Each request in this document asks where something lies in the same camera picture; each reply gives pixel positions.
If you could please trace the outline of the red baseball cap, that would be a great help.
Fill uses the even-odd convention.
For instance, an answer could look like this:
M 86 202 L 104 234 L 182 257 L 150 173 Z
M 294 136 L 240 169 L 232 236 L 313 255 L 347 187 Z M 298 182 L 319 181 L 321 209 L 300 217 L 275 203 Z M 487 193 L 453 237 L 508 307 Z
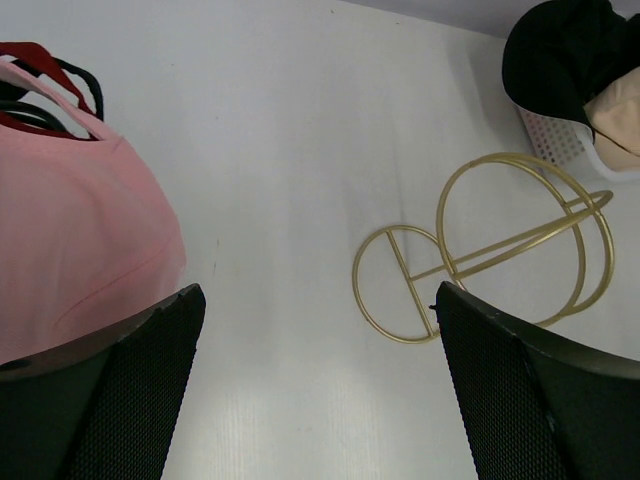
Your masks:
M 82 111 L 89 113 L 87 108 L 90 106 L 86 102 L 84 95 L 69 78 L 68 74 L 65 74 L 53 61 L 54 56 L 40 44 L 34 42 L 2 42 L 1 55 L 12 56 L 11 63 L 13 65 L 36 78 L 41 75 L 48 76 L 63 89 L 73 94 L 78 99 L 78 107 Z

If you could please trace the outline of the black baseball cap gold logo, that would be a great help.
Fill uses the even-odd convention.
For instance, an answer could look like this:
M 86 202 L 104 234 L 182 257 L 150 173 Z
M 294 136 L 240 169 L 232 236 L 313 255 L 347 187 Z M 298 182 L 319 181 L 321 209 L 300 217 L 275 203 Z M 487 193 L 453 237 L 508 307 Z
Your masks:
M 502 81 L 518 107 L 591 125 L 584 106 L 639 66 L 639 15 L 626 18 L 608 1 L 546 1 L 511 30 Z

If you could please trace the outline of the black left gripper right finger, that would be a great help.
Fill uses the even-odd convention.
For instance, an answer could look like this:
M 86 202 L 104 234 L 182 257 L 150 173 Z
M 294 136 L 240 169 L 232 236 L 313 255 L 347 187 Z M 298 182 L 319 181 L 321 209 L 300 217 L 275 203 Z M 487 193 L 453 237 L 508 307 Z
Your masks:
M 481 479 L 636 479 L 639 364 L 444 282 L 440 337 Z

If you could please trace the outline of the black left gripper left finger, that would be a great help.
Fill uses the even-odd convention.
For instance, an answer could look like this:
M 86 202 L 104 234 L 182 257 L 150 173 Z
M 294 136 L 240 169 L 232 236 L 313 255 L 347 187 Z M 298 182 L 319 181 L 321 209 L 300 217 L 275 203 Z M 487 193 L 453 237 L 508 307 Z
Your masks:
M 191 284 L 1 366 L 4 479 L 159 479 L 205 319 Z

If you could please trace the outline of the pink baseball cap white logo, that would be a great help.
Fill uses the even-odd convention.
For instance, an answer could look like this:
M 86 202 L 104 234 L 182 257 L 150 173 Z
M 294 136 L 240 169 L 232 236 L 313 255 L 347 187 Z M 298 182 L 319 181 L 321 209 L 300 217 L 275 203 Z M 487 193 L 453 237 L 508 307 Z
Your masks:
M 103 121 L 16 65 L 1 77 L 49 98 L 86 140 L 1 130 L 1 359 L 73 341 L 171 296 L 186 265 L 152 171 Z

